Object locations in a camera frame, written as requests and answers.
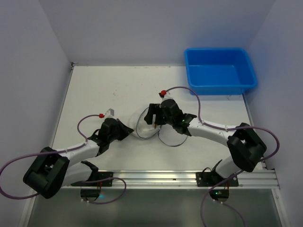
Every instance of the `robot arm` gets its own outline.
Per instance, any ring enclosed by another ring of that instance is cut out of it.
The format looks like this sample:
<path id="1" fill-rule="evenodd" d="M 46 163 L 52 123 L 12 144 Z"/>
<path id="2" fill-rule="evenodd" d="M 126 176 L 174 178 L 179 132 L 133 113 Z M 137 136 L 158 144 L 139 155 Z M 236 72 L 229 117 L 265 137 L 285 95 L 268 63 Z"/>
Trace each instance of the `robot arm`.
<path id="1" fill-rule="evenodd" d="M 74 182 L 97 180 L 98 168 L 85 159 L 103 154 L 109 144 L 115 140 L 123 140 L 133 132 L 113 112 L 106 116 L 101 128 L 96 130 L 82 148 L 76 145 L 67 149 L 68 152 L 38 156 L 23 177 L 23 182 L 33 188 L 46 199 L 53 197 L 62 186 Z M 55 151 L 50 147 L 41 152 Z"/>
<path id="2" fill-rule="evenodd" d="M 160 96 L 161 104 L 149 105 L 144 118 L 148 124 L 152 124 L 153 121 L 156 125 L 169 124 L 180 134 L 203 137 L 229 148 L 231 156 L 215 165 L 208 175 L 209 183 L 216 184 L 240 170 L 252 172 L 263 157 L 267 147 L 253 129 L 228 131 L 227 129 L 237 126 L 220 125 L 204 120 L 200 122 L 196 115 L 183 113 L 169 94 L 160 93 Z M 220 129 L 208 127 L 205 123 Z"/>

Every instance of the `white wall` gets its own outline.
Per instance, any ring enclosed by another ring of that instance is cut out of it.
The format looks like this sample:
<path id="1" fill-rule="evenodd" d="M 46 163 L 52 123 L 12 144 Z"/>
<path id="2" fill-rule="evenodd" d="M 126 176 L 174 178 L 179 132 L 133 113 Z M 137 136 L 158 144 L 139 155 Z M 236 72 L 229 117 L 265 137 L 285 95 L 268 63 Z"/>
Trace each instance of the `white wall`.
<path id="1" fill-rule="evenodd" d="M 0 1 L 0 166 L 50 145 L 69 61 L 37 0 Z M 33 159 L 12 164 L 1 186 L 27 195 L 22 177 Z M 0 226 L 18 225 L 25 201 L 0 195 Z"/>
<path id="2" fill-rule="evenodd" d="M 272 129 L 280 152 L 268 163 L 277 172 L 294 226 L 303 226 L 303 1 L 277 0 L 249 54 L 259 87 L 247 95 L 255 125 Z M 275 144 L 270 143 L 271 151 Z"/>
<path id="3" fill-rule="evenodd" d="M 71 61 L 184 65 L 190 47 L 248 47 L 274 0 L 40 0 Z"/>

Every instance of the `white table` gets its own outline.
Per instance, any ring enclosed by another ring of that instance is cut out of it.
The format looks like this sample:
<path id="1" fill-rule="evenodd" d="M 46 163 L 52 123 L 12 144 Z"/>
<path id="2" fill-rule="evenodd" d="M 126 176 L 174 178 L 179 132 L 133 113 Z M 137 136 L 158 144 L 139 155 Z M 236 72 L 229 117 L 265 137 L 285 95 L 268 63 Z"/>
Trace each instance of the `white table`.
<path id="1" fill-rule="evenodd" d="M 135 110 L 149 103 L 160 103 L 158 93 L 173 86 L 187 86 L 182 66 L 99 67 L 76 66 L 64 102 L 54 148 L 83 142 L 77 133 L 78 121 L 89 114 L 105 113 L 109 108 L 128 124 Z M 197 114 L 197 100 L 187 90 L 173 90 L 177 104 L 185 113 Z M 202 118 L 227 125 L 249 123 L 242 96 L 200 96 Z M 90 136 L 103 120 L 85 120 L 80 129 Z M 102 170 L 202 170 L 213 167 L 230 155 L 228 149 L 203 138 L 189 137 L 180 147 L 168 147 L 155 136 L 140 140 L 129 136 L 114 141 L 109 150 L 89 161 Z"/>

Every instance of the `gray floor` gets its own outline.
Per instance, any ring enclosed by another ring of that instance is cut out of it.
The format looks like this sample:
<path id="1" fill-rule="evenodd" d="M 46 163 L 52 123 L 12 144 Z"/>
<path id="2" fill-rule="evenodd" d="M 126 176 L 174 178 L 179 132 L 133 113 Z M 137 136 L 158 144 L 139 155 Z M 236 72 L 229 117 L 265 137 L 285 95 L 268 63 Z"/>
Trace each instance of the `gray floor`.
<path id="1" fill-rule="evenodd" d="M 110 200 L 120 190 L 103 190 Z M 204 190 L 127 190 L 120 200 L 107 205 L 86 205 L 79 189 L 61 189 L 53 198 L 39 196 L 29 227 L 200 227 L 200 202 Z M 232 190 L 228 203 L 244 216 L 248 227 L 280 227 L 271 190 Z M 209 227 L 242 227 L 229 208 L 207 200 Z"/>

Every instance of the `blue bin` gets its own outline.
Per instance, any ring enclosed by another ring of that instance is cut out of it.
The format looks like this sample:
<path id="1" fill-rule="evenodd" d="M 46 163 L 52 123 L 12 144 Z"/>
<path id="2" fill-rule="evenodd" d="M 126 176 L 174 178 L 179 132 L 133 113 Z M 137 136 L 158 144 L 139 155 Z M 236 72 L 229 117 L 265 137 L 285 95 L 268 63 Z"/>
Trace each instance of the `blue bin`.
<path id="1" fill-rule="evenodd" d="M 255 87 L 256 75 L 245 50 L 185 50 L 188 85 L 198 95 L 240 95 Z"/>

